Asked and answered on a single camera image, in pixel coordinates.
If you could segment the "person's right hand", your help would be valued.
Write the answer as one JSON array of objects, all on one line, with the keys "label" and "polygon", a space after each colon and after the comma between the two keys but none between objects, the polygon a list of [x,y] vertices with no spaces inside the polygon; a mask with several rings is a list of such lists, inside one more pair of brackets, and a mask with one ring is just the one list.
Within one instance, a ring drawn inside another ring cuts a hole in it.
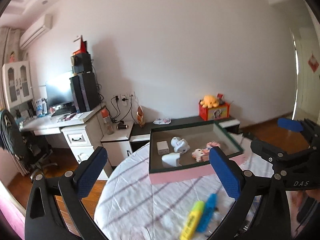
[{"label": "person's right hand", "polygon": [[320,202],[320,189],[307,190],[307,191],[298,191],[296,199],[296,207],[301,206],[304,195],[308,195],[310,198],[315,199]]}]

